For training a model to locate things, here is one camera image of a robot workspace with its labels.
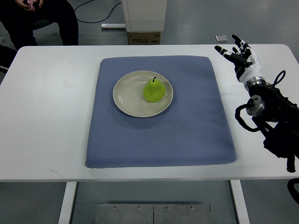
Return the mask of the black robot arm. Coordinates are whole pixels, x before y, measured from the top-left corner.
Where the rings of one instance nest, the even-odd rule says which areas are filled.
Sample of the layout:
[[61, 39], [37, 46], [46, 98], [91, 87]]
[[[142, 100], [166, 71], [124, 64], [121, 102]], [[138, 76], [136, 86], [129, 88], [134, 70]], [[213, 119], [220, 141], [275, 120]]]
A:
[[250, 98], [246, 104], [236, 108], [235, 119], [250, 132], [260, 131], [265, 140], [263, 146], [278, 158], [286, 158], [286, 170], [294, 173], [295, 159], [299, 150], [299, 108], [276, 87], [285, 77], [281, 71], [274, 83], [262, 77], [254, 77], [245, 85]]

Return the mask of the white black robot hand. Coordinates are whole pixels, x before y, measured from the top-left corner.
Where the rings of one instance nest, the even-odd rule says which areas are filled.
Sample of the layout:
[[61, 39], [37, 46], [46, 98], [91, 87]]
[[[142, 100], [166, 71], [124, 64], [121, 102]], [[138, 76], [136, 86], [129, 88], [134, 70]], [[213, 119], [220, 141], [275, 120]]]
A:
[[215, 50], [235, 66], [236, 78], [245, 84], [252, 77], [260, 76], [261, 64], [253, 48], [247, 42], [236, 35], [232, 35], [237, 48], [228, 51], [221, 46], [215, 46]]

